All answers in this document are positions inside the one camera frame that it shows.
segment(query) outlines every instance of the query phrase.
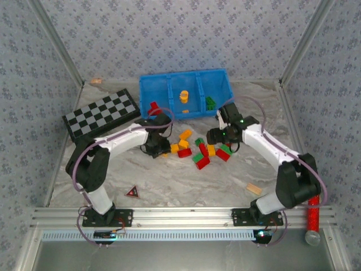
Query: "floor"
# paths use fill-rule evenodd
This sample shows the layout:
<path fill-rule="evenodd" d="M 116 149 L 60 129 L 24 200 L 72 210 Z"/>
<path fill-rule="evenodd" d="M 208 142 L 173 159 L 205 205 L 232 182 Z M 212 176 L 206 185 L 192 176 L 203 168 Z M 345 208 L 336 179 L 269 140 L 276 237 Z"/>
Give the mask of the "floor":
<path fill-rule="evenodd" d="M 261 121 L 262 114 L 258 107 L 237 97 L 249 95 L 257 99 L 267 114 L 267 131 L 292 147 L 274 85 L 232 82 L 231 86 L 240 113 L 243 116 L 252 115 Z M 78 108 L 123 88 L 127 88 L 135 101 L 139 102 L 138 83 L 104 82 L 93 86 L 86 84 Z M 120 126 L 109 134 L 128 125 Z M 191 129 L 193 135 L 189 141 L 195 152 L 197 147 L 194 140 L 198 137 L 205 139 L 207 131 L 217 126 L 218 123 L 213 117 L 177 121 L 170 141 L 177 143 L 181 132 Z M 74 190 L 71 178 L 65 172 L 74 148 L 69 139 L 55 181 L 50 207 L 79 207 L 84 204 L 82 196 Z M 191 157 L 180 159 L 177 155 L 168 155 L 167 158 L 152 159 L 139 148 L 133 148 L 110 161 L 105 188 L 117 207 L 248 206 L 250 201 L 258 197 L 245 189 L 249 182 L 262 188 L 262 194 L 266 194 L 274 190 L 275 181 L 276 172 L 269 163 L 246 145 L 241 145 L 240 150 L 228 162 L 216 156 L 212 157 L 211 163 L 201 171 L 195 167 Z M 140 199 L 124 196 L 134 185 L 138 187 Z"/>

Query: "blue bin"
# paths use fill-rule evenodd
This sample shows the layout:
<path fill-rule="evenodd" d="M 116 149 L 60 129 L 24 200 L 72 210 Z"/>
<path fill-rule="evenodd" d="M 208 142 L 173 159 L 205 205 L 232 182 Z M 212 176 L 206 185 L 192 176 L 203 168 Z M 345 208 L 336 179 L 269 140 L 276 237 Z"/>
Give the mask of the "blue bin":
<path fill-rule="evenodd" d="M 140 112 L 143 118 L 148 117 L 151 102 L 171 109 L 177 120 L 215 116 L 217 109 L 233 97 L 225 69 L 146 75 L 140 77 L 139 86 Z M 182 90 L 188 91 L 187 103 L 182 103 L 179 99 Z M 206 110 L 206 97 L 215 101 L 216 110 Z"/>

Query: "red triangle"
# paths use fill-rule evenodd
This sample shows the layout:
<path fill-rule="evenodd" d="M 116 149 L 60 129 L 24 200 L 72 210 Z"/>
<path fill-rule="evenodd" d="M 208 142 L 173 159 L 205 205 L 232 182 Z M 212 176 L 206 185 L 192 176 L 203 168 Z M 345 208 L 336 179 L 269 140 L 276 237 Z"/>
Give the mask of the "red triangle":
<path fill-rule="evenodd" d="M 137 199 L 140 199 L 140 196 L 139 196 L 139 193 L 138 193 L 138 188 L 137 186 L 133 186 L 132 189 L 129 190 L 128 193 L 125 194 L 126 196 L 130 196 L 132 198 L 137 198 Z"/>

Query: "red cylinder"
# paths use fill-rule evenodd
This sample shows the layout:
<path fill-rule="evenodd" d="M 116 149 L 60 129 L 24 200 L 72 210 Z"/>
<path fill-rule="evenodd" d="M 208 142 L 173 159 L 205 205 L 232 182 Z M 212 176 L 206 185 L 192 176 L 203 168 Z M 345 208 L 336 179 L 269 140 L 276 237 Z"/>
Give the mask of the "red cylinder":
<path fill-rule="evenodd" d="M 309 205 L 318 205 L 320 196 L 317 195 L 309 200 Z M 319 232 L 320 208 L 307 209 L 307 230 Z"/>

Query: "black and white checkered board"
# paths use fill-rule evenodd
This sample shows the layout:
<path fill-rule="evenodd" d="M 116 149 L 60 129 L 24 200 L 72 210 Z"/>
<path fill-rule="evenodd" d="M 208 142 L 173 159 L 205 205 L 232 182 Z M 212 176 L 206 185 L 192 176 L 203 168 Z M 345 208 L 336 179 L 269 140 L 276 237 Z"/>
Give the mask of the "black and white checkered board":
<path fill-rule="evenodd" d="M 126 89 L 63 116 L 72 141 L 98 137 L 136 117 L 140 110 Z"/>

